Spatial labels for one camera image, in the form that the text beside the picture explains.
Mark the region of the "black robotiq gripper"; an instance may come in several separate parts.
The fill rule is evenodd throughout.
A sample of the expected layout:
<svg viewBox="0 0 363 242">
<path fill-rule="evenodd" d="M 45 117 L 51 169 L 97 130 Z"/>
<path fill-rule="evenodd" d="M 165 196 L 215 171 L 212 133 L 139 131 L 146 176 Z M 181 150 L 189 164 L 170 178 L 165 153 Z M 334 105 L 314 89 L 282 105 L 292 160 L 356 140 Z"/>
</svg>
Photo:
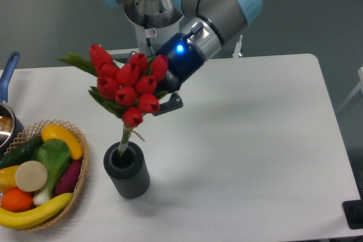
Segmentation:
<svg viewBox="0 0 363 242">
<path fill-rule="evenodd" d="M 131 51 L 128 54 L 127 62 L 136 53 Z M 153 116 L 159 116 L 183 107 L 183 101 L 178 90 L 204 64 L 204 59 L 192 44 L 183 41 L 181 33 L 173 35 L 155 54 L 156 56 L 162 55 L 168 58 L 167 74 L 157 84 L 156 92 L 167 91 L 172 93 L 169 100 L 161 104 L 159 111 L 153 113 Z"/>
</svg>

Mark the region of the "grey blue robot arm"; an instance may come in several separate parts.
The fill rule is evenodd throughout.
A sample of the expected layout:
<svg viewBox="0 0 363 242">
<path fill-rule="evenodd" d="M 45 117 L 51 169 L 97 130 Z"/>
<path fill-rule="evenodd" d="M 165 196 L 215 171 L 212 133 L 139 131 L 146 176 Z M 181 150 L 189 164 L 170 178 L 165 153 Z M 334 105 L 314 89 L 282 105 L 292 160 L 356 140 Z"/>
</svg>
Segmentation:
<svg viewBox="0 0 363 242">
<path fill-rule="evenodd" d="M 182 107 L 181 85 L 263 9 L 262 0 L 103 1 L 123 6 L 141 52 L 168 58 L 166 78 L 157 88 L 170 94 L 162 114 Z"/>
</svg>

